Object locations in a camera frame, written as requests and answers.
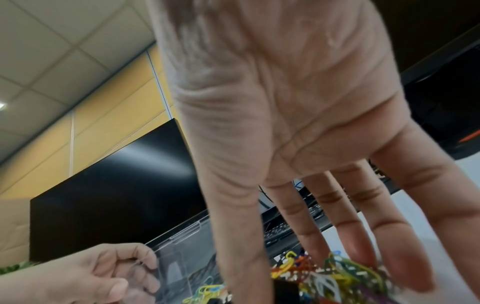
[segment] ceiling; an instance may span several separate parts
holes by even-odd
[[[0,163],[154,40],[145,0],[0,0]]]

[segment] black monitor screen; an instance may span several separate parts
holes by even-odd
[[[205,213],[190,153],[171,120],[32,199],[30,260],[145,243]]]

